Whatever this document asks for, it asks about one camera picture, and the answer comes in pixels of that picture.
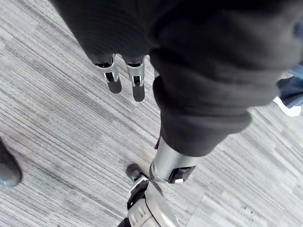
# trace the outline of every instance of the floor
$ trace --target floor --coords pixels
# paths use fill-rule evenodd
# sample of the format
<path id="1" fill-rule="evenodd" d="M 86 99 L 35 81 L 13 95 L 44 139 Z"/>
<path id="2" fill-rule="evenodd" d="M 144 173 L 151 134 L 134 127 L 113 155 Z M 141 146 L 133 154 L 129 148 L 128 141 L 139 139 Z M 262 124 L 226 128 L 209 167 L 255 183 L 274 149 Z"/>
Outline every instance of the floor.
<path id="1" fill-rule="evenodd" d="M 136 103 L 122 59 L 112 95 L 47 1 L 0 0 L 0 136 L 24 179 L 0 188 L 1 227 L 116 227 L 130 180 L 155 156 L 160 129 L 146 62 Z M 183 184 L 162 184 L 181 227 L 303 227 L 303 117 L 271 103 Z"/>

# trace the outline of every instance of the black plastic part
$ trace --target black plastic part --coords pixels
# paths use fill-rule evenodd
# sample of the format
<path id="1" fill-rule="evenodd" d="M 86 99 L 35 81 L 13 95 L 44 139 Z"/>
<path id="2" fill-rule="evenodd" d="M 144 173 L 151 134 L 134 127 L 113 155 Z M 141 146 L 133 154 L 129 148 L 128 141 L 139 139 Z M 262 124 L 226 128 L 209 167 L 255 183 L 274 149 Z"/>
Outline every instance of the black plastic part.
<path id="1" fill-rule="evenodd" d="M 118 78 L 117 82 L 114 82 L 114 81 L 108 82 L 107 85 L 108 85 L 109 90 L 114 94 L 118 94 L 122 90 L 120 78 Z"/>
<path id="2" fill-rule="evenodd" d="M 140 177 L 144 176 L 148 179 L 143 170 L 136 163 L 130 164 L 126 169 L 126 175 L 133 181 L 136 182 Z"/>
<path id="3" fill-rule="evenodd" d="M 174 169 L 168 179 L 168 183 L 175 183 L 176 180 L 187 180 L 189 175 L 194 171 L 195 166 Z"/>
<path id="4" fill-rule="evenodd" d="M 145 191 L 149 181 L 138 184 L 132 191 L 131 197 L 127 201 L 127 210 L 129 210 L 139 199 L 145 198 Z"/>
<path id="5" fill-rule="evenodd" d="M 140 86 L 137 84 L 135 87 L 133 86 L 133 96 L 136 102 L 141 102 L 145 98 L 144 84 Z"/>

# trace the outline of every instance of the foot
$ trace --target foot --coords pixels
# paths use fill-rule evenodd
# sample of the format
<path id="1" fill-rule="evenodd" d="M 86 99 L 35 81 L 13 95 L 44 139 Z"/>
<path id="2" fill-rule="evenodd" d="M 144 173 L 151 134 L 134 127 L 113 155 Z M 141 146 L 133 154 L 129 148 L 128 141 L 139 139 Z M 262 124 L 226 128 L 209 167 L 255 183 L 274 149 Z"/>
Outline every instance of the foot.
<path id="1" fill-rule="evenodd" d="M 21 170 L 0 138 L 0 185 L 6 188 L 16 186 L 22 179 Z"/>
<path id="2" fill-rule="evenodd" d="M 280 109 L 289 117 L 297 117 L 301 113 L 301 107 L 300 106 L 294 106 L 292 108 L 288 108 L 282 100 L 277 96 L 273 100 L 279 107 Z"/>

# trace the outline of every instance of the pant leg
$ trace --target pant leg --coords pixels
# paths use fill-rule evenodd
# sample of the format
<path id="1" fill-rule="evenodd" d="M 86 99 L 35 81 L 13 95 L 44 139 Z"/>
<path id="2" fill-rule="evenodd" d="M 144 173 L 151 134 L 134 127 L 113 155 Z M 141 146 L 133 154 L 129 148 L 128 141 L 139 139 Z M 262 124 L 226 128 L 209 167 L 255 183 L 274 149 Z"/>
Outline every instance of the pant leg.
<path id="1" fill-rule="evenodd" d="M 118 227 L 131 227 L 131 223 L 129 222 L 128 218 L 125 218 L 119 225 Z"/>
<path id="2" fill-rule="evenodd" d="M 303 105 L 303 78 L 293 76 L 281 79 L 277 83 L 279 97 L 288 108 Z"/>
<path id="3" fill-rule="evenodd" d="M 123 60 L 127 65 L 131 66 L 139 66 L 142 64 L 145 55 L 137 55 L 137 56 L 128 56 L 122 55 Z"/>

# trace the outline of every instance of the silver metal frame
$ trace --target silver metal frame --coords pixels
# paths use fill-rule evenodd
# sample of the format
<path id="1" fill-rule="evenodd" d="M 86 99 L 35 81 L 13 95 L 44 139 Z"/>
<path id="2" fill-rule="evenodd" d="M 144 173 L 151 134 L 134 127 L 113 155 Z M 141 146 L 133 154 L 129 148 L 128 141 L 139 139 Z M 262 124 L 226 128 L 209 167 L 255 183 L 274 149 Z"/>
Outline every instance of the silver metal frame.
<path id="1" fill-rule="evenodd" d="M 98 65 L 96 65 L 96 67 L 103 74 L 107 83 L 109 83 L 110 81 L 107 79 L 106 73 L 112 73 L 113 74 L 114 82 L 117 82 L 118 79 L 119 79 L 119 73 L 118 73 L 118 67 L 117 67 L 117 63 L 116 63 L 116 59 L 115 59 L 115 54 L 112 55 L 112 58 L 113 58 L 113 63 L 112 63 L 111 66 L 109 66 L 107 68 L 102 68 L 102 67 L 99 67 Z"/>
<path id="2" fill-rule="evenodd" d="M 151 171 L 156 180 L 168 181 L 174 169 L 196 166 L 202 159 L 203 157 L 186 156 L 175 151 L 160 137 L 157 154 L 151 164 Z"/>
<path id="3" fill-rule="evenodd" d="M 133 67 L 133 66 L 129 66 L 127 65 L 127 72 L 129 75 L 129 79 L 132 82 L 133 87 L 136 86 L 136 84 L 134 83 L 134 77 L 139 77 L 140 78 L 140 86 L 142 87 L 144 84 L 144 74 L 145 74 L 145 57 L 142 61 L 142 64 L 140 66 L 137 67 Z"/>

